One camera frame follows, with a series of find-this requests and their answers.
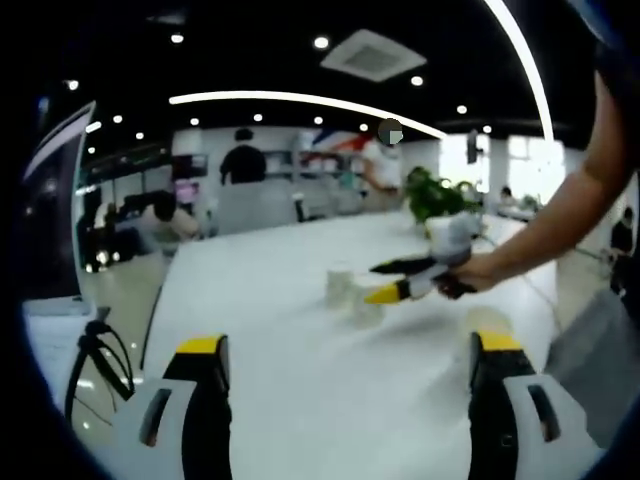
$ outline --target person in black shirt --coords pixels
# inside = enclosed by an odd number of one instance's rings
[[[616,223],[611,232],[611,254],[613,256],[613,274],[611,290],[620,293],[625,289],[631,272],[631,252],[633,250],[633,210],[625,208],[624,215]]]
[[[220,182],[222,185],[231,175],[231,183],[262,182],[267,172],[267,161],[264,154],[255,147],[247,145],[253,139],[253,132],[241,128],[235,134],[237,147],[224,157],[220,166]]]

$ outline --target office desk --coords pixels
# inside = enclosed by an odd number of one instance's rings
[[[485,223],[496,243],[523,227],[497,217]],[[236,480],[467,478],[458,325],[474,306],[502,311],[541,370],[554,333],[555,263],[532,272],[530,283],[388,307],[373,329],[325,308],[330,265],[347,260],[364,272],[424,252],[414,232],[406,214],[372,214],[180,248],[156,308],[145,376],[160,377],[184,340],[229,335]]]

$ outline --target monitor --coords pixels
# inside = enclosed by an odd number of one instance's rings
[[[40,142],[27,165],[16,225],[25,313],[83,315],[92,307],[82,294],[73,209],[85,129],[95,104],[77,111]]]

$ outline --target seated person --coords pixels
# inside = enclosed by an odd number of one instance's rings
[[[633,210],[624,209],[622,218],[611,231],[610,253],[613,262],[611,275],[611,290],[616,294],[624,290],[631,268],[631,253],[633,251]]]
[[[173,255],[181,242],[198,237],[198,222],[187,212],[178,208],[175,195],[158,192],[138,222],[141,239],[148,250],[161,250]]]
[[[253,140],[253,132],[241,128],[235,134],[238,144],[224,157],[220,165],[220,183],[225,184],[227,175],[231,175],[231,183],[262,182],[267,174],[267,160],[264,154],[249,145]]]
[[[364,179],[368,193],[365,210],[395,210],[402,204],[402,152],[398,145],[385,145],[371,139],[362,150]]]
[[[515,207],[518,201],[513,198],[511,189],[506,185],[500,190],[500,207]]]

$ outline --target floor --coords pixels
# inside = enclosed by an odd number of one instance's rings
[[[140,370],[143,345],[154,304],[167,273],[168,262],[161,255],[138,257],[112,266],[108,271],[85,274],[82,281],[98,305],[111,312],[107,323],[122,337],[131,359],[134,382],[144,381]],[[607,280],[592,257],[572,252],[558,262],[558,305],[556,316],[564,331],[585,308]],[[119,352],[117,342],[105,342]],[[118,371],[113,358],[108,358]],[[101,379],[91,362],[85,365],[74,402],[72,424],[75,432],[90,448],[99,448],[111,435],[110,419],[122,400]]]

